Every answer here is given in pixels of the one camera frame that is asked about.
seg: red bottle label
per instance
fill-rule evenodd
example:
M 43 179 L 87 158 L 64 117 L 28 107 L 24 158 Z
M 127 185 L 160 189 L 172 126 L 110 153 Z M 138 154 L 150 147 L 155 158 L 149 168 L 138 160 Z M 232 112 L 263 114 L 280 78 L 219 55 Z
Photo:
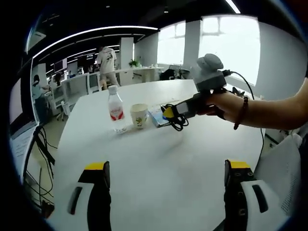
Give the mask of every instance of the red bottle label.
M 124 113 L 122 107 L 118 107 L 109 111 L 110 117 L 113 121 L 124 119 Z

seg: plastic water bottle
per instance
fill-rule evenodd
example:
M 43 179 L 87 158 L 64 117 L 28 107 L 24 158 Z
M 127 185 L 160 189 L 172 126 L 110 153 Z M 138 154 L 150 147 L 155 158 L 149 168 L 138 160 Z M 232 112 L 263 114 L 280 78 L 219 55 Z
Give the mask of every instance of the plastic water bottle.
M 122 134 L 126 132 L 125 115 L 123 111 L 123 102 L 117 93 L 117 85 L 112 85 L 108 88 L 109 98 L 108 107 L 111 120 L 114 124 L 114 130 L 116 133 Z

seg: bracelet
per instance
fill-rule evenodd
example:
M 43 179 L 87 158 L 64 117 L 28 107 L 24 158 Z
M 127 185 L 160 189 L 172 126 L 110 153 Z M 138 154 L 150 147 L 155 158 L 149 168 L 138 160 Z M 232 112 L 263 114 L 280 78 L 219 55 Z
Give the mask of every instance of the bracelet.
M 244 119 L 244 115 L 247 111 L 247 108 L 248 108 L 248 97 L 247 96 L 244 96 L 244 103 L 243 103 L 243 106 L 239 112 L 239 116 L 237 117 L 237 120 L 235 121 L 235 124 L 234 124 L 234 130 L 236 130 L 240 123 L 242 122 L 242 120 Z

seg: potted plant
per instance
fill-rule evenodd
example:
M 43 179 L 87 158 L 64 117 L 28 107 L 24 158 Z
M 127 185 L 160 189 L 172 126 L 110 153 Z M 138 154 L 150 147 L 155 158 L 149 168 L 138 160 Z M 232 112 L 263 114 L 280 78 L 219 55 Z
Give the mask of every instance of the potted plant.
M 137 60 L 130 60 L 129 62 L 129 66 L 130 67 L 138 67 L 139 66 L 139 62 Z

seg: bottle cap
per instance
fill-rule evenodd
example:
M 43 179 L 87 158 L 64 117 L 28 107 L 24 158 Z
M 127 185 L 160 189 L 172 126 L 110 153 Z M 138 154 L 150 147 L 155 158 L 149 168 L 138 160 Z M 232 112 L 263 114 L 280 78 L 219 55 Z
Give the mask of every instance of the bottle cap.
M 117 93 L 117 85 L 111 85 L 110 87 L 108 87 L 109 90 L 109 94 L 114 95 Z

